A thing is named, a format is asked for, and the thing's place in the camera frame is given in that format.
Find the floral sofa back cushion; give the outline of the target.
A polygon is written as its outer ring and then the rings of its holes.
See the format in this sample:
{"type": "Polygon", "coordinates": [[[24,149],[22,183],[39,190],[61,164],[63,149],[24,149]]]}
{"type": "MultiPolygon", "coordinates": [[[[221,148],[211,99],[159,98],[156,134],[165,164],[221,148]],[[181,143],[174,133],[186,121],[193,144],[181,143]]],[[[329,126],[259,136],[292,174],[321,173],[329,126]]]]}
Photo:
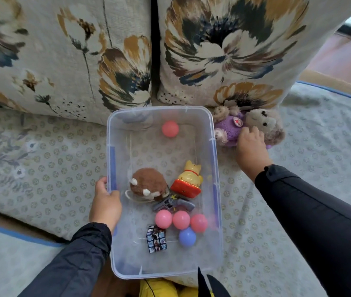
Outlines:
{"type": "Polygon", "coordinates": [[[0,108],[106,124],[151,106],[151,0],[0,0],[0,108]]]}
{"type": "Polygon", "coordinates": [[[157,0],[158,101],[241,109],[282,102],[351,0],[157,0]]]}

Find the blue plastic ball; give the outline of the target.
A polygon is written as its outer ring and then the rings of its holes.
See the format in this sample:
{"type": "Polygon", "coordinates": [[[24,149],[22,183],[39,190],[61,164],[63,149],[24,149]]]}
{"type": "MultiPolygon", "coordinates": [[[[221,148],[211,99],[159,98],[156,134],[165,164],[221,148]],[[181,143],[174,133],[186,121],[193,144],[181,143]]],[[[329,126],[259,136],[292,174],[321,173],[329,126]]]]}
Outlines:
{"type": "Polygon", "coordinates": [[[185,247],[190,248],[196,242],[196,233],[192,230],[191,227],[180,230],[178,234],[179,243],[185,247]]]}

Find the pink plastic ball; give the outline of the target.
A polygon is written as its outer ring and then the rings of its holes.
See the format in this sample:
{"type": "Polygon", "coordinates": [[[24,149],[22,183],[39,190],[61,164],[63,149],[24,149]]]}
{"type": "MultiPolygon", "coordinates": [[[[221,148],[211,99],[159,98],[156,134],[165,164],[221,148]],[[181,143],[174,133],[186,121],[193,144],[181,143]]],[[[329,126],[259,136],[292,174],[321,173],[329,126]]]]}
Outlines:
{"type": "Polygon", "coordinates": [[[174,138],[179,133],[179,125],[171,120],[166,121],[162,127],[162,134],[167,138],[174,138]]]}
{"type": "Polygon", "coordinates": [[[167,229],[171,226],[173,214],[168,210],[159,210],[155,215],[155,225],[160,229],[167,229]]]}
{"type": "Polygon", "coordinates": [[[208,220],[203,214],[195,214],[190,219],[190,227],[195,233],[204,233],[208,227],[208,220]]]}
{"type": "Polygon", "coordinates": [[[178,230],[187,229],[190,225],[190,215],[187,211],[177,211],[173,215],[172,223],[178,230]]]}

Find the person's right forearm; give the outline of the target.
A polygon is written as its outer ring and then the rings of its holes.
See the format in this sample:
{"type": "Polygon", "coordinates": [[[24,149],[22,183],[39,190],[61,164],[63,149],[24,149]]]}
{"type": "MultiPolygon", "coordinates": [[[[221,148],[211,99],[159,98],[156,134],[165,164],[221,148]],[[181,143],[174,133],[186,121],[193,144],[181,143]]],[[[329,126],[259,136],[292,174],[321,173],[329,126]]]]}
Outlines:
{"type": "Polygon", "coordinates": [[[254,183],[327,296],[351,297],[351,205],[279,165],[254,183]]]}

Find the person's right hand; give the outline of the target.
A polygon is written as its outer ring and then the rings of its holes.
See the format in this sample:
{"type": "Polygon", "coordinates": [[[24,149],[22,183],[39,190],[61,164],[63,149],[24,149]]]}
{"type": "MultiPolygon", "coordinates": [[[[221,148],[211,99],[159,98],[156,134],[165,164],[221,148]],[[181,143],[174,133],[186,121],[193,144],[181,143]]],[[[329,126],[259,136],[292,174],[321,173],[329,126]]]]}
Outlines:
{"type": "Polygon", "coordinates": [[[265,167],[273,164],[264,141],[239,141],[236,147],[236,162],[247,177],[254,182],[265,167]]]}

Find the yellow cat figurine red base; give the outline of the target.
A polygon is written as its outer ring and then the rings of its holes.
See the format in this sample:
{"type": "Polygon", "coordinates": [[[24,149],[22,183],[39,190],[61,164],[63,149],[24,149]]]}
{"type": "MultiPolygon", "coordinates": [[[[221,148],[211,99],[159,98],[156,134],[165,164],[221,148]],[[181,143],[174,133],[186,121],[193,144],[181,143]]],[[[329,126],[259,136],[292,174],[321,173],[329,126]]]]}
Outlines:
{"type": "Polygon", "coordinates": [[[189,199],[196,198],[202,192],[200,188],[203,182],[203,177],[200,175],[201,168],[201,165],[188,160],[183,172],[170,186],[170,190],[189,199]]]}

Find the grey toy gun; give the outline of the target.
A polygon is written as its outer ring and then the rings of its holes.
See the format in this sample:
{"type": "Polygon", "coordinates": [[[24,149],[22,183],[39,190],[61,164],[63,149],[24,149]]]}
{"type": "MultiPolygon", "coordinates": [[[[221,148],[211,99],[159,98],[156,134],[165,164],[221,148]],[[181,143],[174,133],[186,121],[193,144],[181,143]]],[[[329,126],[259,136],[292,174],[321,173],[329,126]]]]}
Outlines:
{"type": "Polygon", "coordinates": [[[158,212],[160,210],[168,210],[173,213],[179,210],[185,210],[192,212],[195,209],[195,204],[189,200],[178,197],[177,195],[171,195],[160,201],[159,203],[153,205],[153,212],[158,212]]]}

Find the dotted grey sofa seat cushion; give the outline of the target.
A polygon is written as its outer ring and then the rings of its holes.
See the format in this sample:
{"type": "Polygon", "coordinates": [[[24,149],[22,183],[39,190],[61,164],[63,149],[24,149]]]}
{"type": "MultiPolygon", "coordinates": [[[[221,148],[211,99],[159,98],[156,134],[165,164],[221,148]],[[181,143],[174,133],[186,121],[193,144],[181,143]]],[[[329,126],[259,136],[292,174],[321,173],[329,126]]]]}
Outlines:
{"type": "MultiPolygon", "coordinates": [[[[351,97],[295,84],[280,112],[273,161],[351,204],[351,97]]],[[[71,239],[107,174],[106,141],[103,125],[0,109],[0,213],[71,239]]],[[[326,297],[234,150],[217,154],[224,251],[210,274],[232,297],[326,297]]]]}

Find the clear plastic storage bin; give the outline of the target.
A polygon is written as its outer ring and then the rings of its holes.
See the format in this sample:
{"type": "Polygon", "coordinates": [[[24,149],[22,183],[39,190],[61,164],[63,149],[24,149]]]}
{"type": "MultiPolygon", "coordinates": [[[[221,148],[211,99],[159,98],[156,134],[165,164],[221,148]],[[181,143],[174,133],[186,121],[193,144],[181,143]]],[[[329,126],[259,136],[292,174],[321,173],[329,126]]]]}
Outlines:
{"type": "Polygon", "coordinates": [[[198,267],[213,272],[222,263],[222,217],[217,148],[210,111],[202,106],[157,106],[117,110],[107,122],[107,175],[109,190],[119,190],[123,211],[113,234],[111,265],[122,279],[196,275],[198,267]],[[168,121],[179,125],[174,138],[162,134],[168,121]],[[146,234],[155,225],[156,202],[136,203],[126,198],[129,180],[141,168],[154,168],[171,186],[188,160],[201,165],[202,192],[190,201],[191,216],[208,220],[192,247],[183,247],[179,231],[166,229],[167,250],[149,253],[146,234]]]}

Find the wooden sofa frame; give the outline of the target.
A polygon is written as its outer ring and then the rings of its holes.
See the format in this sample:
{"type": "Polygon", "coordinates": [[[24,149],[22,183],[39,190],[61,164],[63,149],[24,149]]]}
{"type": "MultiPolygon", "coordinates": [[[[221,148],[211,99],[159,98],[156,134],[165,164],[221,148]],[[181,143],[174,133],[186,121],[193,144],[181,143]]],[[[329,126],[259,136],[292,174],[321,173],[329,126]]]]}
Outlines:
{"type": "Polygon", "coordinates": [[[351,83],[314,70],[304,70],[300,74],[298,80],[309,84],[324,86],[351,95],[351,83]]]}

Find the small picture puzzle cube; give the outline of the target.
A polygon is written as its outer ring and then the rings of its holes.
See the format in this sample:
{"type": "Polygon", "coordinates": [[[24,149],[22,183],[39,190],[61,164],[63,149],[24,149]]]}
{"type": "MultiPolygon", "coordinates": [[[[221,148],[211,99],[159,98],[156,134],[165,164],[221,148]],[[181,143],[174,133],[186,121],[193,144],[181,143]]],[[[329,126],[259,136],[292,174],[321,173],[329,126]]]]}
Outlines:
{"type": "Polygon", "coordinates": [[[150,254],[167,250],[166,230],[156,225],[149,225],[146,234],[150,254]]]}

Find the yellow garment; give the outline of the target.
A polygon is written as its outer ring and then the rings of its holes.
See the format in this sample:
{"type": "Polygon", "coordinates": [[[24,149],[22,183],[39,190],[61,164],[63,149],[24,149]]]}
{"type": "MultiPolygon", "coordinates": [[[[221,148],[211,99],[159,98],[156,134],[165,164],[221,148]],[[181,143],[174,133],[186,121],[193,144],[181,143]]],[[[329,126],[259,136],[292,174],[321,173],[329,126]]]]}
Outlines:
{"type": "Polygon", "coordinates": [[[138,297],[198,297],[198,287],[180,285],[164,278],[143,279],[138,297]]]}

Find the person's left hand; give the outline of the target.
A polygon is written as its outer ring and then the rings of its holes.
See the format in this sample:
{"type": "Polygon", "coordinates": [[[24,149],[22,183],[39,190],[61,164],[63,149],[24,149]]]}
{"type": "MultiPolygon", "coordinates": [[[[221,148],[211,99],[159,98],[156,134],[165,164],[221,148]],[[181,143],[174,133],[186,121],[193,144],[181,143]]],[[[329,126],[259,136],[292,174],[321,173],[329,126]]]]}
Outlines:
{"type": "Polygon", "coordinates": [[[108,193],[107,196],[96,196],[95,187],[95,195],[89,212],[89,222],[105,224],[113,235],[122,214],[122,204],[118,190],[108,193]]]}

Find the person's left forearm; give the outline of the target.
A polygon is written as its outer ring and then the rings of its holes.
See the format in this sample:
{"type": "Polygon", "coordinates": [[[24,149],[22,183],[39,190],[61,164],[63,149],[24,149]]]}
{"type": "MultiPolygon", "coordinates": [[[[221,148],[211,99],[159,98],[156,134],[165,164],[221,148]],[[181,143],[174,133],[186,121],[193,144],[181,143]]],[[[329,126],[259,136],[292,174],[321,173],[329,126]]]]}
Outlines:
{"type": "Polygon", "coordinates": [[[90,297],[111,243],[107,225],[83,226],[18,297],[90,297]]]}

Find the black jacket hem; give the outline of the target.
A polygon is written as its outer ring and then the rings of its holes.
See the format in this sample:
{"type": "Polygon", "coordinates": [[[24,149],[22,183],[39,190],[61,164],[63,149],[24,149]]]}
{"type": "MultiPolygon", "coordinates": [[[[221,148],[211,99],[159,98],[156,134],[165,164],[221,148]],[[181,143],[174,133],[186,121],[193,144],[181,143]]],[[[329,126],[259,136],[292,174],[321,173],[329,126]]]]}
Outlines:
{"type": "Polygon", "coordinates": [[[212,275],[207,275],[210,288],[206,278],[198,267],[198,297],[231,297],[227,289],[212,275]]]}

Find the plush bear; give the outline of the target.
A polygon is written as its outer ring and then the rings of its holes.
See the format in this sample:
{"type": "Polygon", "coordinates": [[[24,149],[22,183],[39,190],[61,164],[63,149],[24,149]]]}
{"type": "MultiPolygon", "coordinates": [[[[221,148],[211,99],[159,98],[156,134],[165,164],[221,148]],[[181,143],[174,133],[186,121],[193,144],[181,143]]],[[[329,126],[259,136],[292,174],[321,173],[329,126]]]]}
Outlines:
{"type": "Polygon", "coordinates": [[[266,149],[285,138],[283,123],[274,109],[241,110],[238,106],[218,106],[212,111],[215,140],[218,145],[234,147],[243,127],[257,127],[264,134],[266,149]]]}

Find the brown round plush toy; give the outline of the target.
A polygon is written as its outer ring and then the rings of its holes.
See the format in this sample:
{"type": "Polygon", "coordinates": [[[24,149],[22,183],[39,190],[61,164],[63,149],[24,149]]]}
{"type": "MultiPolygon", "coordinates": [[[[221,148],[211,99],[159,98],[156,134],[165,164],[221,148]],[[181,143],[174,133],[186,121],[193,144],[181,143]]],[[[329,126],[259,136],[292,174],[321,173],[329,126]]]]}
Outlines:
{"type": "Polygon", "coordinates": [[[170,194],[163,174],[154,168],[135,171],[129,180],[129,187],[125,196],[136,203],[160,202],[170,194]]]}

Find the plain grey blue-piped seat cushion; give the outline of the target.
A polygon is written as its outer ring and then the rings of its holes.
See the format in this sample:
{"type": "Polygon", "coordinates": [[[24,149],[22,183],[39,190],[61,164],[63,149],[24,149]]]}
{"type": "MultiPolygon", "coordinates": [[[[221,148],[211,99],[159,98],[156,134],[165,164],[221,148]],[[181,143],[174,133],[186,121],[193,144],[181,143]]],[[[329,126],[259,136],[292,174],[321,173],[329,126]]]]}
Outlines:
{"type": "Polygon", "coordinates": [[[17,297],[64,245],[0,227],[0,297],[17,297]]]}

